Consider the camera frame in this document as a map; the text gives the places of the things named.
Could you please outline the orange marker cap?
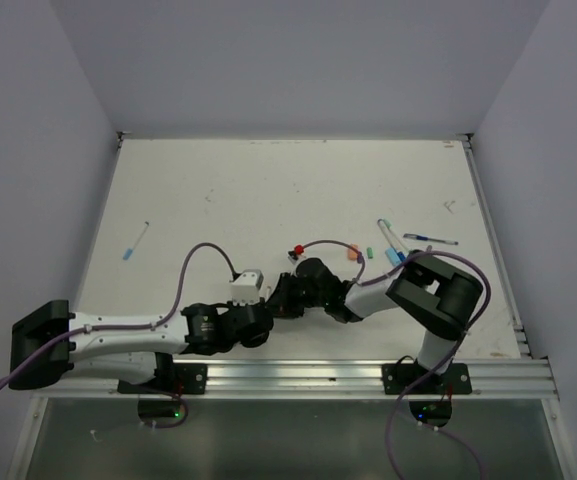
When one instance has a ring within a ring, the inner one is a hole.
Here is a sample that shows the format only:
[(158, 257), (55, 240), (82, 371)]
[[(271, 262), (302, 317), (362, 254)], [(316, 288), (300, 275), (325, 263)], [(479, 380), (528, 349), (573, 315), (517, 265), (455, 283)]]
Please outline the orange marker cap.
[(347, 248), (347, 259), (350, 261), (357, 261), (359, 258), (359, 249), (355, 244), (351, 244)]

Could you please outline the light blue capped pen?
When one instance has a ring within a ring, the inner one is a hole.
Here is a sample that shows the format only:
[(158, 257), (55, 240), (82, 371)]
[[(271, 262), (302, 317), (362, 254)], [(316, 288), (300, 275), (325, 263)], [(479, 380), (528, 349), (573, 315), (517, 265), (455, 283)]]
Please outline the light blue capped pen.
[(134, 250), (138, 247), (139, 243), (141, 242), (143, 236), (145, 235), (145, 233), (147, 232), (148, 228), (149, 228), (150, 223), (148, 221), (144, 222), (143, 227), (141, 228), (141, 231), (139, 232), (139, 234), (137, 235), (136, 239), (132, 242), (132, 244), (125, 250), (123, 256), (122, 256), (122, 260), (123, 261), (127, 261), (132, 254), (134, 253)]

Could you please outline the light blue highlighter marker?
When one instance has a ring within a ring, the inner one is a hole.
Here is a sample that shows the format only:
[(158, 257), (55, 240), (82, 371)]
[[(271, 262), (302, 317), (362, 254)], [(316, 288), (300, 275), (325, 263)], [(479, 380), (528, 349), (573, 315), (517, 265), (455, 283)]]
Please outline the light blue highlighter marker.
[(406, 260), (406, 256), (402, 252), (399, 252), (392, 247), (385, 251), (385, 255), (393, 267), (400, 265), (403, 261)]

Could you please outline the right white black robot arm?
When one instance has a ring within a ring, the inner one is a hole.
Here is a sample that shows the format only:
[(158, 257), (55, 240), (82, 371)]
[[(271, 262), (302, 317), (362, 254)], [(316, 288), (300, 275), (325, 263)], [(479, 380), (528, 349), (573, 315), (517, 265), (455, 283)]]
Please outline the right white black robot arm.
[(436, 392), (449, 380), (449, 366), (469, 328), (484, 279), (446, 260), (456, 255), (414, 251), (395, 271), (363, 283), (342, 280), (318, 258), (301, 261), (279, 277), (267, 305), (276, 318), (293, 319), (320, 308), (340, 323), (356, 323), (400, 308), (425, 328), (413, 379), (419, 389)]

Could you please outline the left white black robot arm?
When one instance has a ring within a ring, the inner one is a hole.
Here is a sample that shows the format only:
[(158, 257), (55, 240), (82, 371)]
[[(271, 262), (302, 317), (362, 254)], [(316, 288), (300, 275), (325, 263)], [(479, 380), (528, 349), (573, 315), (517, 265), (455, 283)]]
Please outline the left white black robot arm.
[(153, 392), (176, 379), (175, 355), (256, 348), (274, 326), (265, 303), (193, 304), (165, 316), (96, 316), (50, 301), (12, 327), (12, 390), (38, 390), (64, 377), (108, 378)]

